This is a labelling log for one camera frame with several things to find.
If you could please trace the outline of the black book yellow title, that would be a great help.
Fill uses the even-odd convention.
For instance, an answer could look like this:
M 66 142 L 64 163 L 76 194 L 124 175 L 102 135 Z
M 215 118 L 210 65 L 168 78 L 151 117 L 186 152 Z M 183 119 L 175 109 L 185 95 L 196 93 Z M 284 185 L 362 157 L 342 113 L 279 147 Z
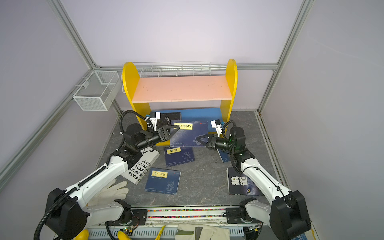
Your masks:
M 160 120 L 158 121 L 157 129 L 170 125 L 172 120 L 181 120 L 181 112 L 174 112 L 174 113 L 161 113 L 161 112 L 151 112 L 150 116 L 154 117 L 155 115 L 160 115 Z

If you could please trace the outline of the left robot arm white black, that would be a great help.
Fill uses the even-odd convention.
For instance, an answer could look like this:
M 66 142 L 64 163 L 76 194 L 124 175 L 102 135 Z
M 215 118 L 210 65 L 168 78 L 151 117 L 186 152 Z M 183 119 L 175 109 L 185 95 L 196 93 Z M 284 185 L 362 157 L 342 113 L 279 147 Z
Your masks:
M 150 118 L 135 111 L 122 112 L 119 125 L 122 140 L 105 164 L 78 183 L 49 193 L 45 213 L 33 236 L 35 240 L 40 239 L 43 226 L 55 232 L 58 240 L 72 240 L 89 226 L 111 221 L 125 225 L 132 221 L 132 207 L 122 199 L 114 198 L 94 207 L 89 202 L 116 177 L 132 169 L 144 157 L 143 150 L 170 140 L 180 127 L 156 129 Z

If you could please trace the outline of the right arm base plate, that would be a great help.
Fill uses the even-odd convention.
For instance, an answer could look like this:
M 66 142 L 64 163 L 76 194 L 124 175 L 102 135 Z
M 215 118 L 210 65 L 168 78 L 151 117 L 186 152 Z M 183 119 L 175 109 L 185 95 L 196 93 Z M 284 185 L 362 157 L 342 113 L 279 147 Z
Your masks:
M 226 208 L 223 216 L 228 224 L 251 223 L 252 220 L 247 217 L 246 209 L 242 206 L 237 208 Z

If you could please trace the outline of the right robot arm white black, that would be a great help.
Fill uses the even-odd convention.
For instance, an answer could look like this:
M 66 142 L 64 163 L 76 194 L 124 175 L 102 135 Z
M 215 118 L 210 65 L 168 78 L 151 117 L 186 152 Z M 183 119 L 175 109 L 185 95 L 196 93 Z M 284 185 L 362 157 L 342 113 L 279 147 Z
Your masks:
M 312 224 L 304 195 L 291 191 L 269 174 L 246 147 L 243 128 L 229 121 L 232 128 L 226 136 L 227 124 L 222 127 L 223 136 L 207 134 L 196 140 L 210 150 L 229 154 L 231 164 L 238 174 L 247 176 L 264 194 L 268 203 L 248 199 L 239 206 L 239 218 L 245 222 L 259 220 L 269 226 L 279 240 L 292 240 L 311 230 Z

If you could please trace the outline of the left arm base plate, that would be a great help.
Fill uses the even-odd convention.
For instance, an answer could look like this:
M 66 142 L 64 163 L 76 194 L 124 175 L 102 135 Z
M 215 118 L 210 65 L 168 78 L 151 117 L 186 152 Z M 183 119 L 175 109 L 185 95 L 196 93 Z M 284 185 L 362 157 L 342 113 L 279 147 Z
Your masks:
M 143 226 L 147 221 L 147 209 L 131 209 L 123 212 L 115 221 L 108 221 L 109 226 Z

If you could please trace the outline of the blue book wide yellow label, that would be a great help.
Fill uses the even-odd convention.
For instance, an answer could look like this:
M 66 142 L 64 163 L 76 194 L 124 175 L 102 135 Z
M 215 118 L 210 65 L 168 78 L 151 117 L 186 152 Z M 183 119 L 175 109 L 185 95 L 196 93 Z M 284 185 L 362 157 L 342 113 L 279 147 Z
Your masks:
M 180 128 L 171 137 L 171 147 L 204 147 L 196 138 L 208 134 L 207 122 L 172 120 L 171 125 Z

